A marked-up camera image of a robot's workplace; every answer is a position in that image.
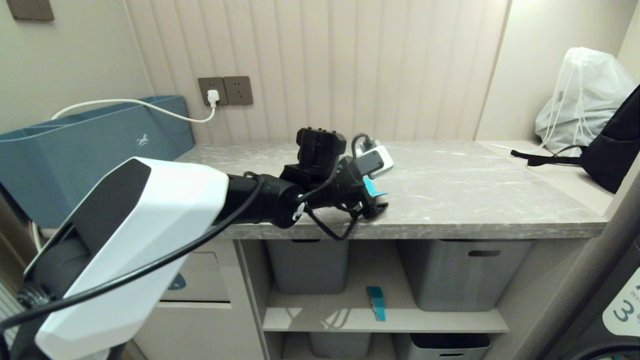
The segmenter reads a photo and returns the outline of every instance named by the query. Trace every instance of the black backpack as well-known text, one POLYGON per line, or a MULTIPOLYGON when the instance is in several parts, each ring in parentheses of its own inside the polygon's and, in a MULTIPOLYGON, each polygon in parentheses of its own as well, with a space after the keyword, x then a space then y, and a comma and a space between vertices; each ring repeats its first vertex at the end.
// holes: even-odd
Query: black backpack
POLYGON ((553 156, 522 154, 515 150, 511 151, 511 155, 528 159, 527 166, 530 167, 544 164, 580 165, 600 186, 615 193, 639 151, 640 86, 620 105, 589 146, 567 146, 553 156), (582 149, 579 157, 558 156, 574 147, 582 149))

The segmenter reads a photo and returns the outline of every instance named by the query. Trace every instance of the bin handle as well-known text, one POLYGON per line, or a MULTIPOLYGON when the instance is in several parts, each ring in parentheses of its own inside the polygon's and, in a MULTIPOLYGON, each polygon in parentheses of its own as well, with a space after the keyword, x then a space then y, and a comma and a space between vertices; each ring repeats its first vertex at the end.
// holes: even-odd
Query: bin handle
POLYGON ((471 250, 469 256, 475 258, 490 258, 500 255, 500 250, 471 250))

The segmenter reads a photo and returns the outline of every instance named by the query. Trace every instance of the number 3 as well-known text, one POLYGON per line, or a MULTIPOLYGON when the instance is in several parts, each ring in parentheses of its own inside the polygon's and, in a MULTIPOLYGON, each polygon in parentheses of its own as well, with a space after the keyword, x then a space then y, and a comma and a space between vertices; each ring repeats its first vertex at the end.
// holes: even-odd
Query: number 3
POLYGON ((618 315, 618 312, 616 310, 613 311, 613 315, 616 315, 616 318, 618 318, 618 320, 620 320, 621 322, 627 322, 627 320, 629 320, 629 315, 634 313, 634 306, 626 300, 624 300, 624 303, 629 307, 628 310, 620 309, 622 310, 622 313, 625 315, 625 317, 622 318, 620 317, 620 315, 618 315))

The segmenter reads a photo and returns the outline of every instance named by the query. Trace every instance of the backpack strap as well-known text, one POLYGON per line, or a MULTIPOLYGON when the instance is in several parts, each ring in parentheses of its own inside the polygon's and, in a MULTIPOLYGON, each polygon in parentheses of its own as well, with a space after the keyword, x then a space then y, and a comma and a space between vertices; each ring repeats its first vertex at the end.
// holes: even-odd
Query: backpack strap
POLYGON ((558 151, 553 154, 553 156, 542 156, 542 155, 532 155, 532 154, 523 154, 522 152, 518 152, 515 150, 511 150, 511 155, 517 158, 527 159, 528 167, 538 167, 544 164, 569 164, 569 165, 580 165, 580 157, 579 156, 558 156, 559 153, 563 151, 567 151, 569 149, 573 149, 574 147, 580 147, 581 149, 585 148, 585 146, 580 145, 571 145, 567 146, 564 149, 558 151))

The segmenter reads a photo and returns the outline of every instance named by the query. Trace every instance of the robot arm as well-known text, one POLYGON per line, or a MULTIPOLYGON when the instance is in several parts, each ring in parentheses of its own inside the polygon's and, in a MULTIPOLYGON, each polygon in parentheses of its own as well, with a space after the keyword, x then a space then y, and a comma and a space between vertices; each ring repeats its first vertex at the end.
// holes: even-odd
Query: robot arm
MULTIPOLYGON (((363 180, 392 167, 383 147, 339 160, 346 149, 340 134, 301 129, 297 143, 299 163, 285 166, 280 177, 126 161, 95 186, 29 265, 20 302, 38 309, 90 290, 192 244, 211 224, 223 226, 220 231, 230 223, 287 228, 305 208, 312 214, 313 208, 336 206, 365 217, 385 209, 363 180)), ((23 323, 10 359, 109 359, 140 329, 185 259, 23 323)))

